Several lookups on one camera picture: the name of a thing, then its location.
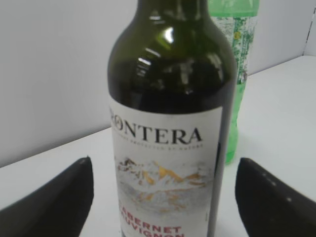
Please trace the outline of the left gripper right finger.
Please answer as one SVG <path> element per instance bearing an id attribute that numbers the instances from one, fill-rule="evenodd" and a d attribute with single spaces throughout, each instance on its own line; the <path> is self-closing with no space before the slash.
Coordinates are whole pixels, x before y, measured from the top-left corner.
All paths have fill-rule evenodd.
<path id="1" fill-rule="evenodd" d="M 314 237 L 316 203 L 250 158 L 237 168 L 235 198 L 250 237 Z"/>

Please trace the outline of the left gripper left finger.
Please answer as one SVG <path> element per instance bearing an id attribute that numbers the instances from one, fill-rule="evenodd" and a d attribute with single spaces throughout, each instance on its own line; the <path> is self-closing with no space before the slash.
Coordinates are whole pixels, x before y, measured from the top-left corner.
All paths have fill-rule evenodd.
<path id="1" fill-rule="evenodd" d="M 78 237 L 94 199 L 90 157 L 0 211 L 2 237 Z"/>

